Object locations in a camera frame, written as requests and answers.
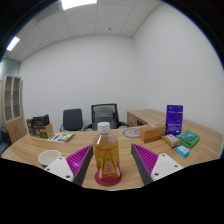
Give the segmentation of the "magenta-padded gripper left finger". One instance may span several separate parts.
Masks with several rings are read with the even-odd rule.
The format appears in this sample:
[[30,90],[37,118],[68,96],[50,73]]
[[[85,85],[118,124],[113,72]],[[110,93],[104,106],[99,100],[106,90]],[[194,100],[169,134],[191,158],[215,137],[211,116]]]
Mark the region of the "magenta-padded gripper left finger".
[[45,168],[45,171],[81,186],[92,156],[93,146],[89,145],[68,157],[57,158]]

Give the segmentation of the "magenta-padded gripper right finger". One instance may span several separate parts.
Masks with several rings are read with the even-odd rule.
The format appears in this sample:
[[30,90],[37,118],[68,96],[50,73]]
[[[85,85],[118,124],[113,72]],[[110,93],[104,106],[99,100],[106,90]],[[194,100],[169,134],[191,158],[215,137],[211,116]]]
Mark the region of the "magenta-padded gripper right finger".
[[131,154],[144,185],[182,169],[182,166],[167,154],[156,154],[136,144],[131,145]]

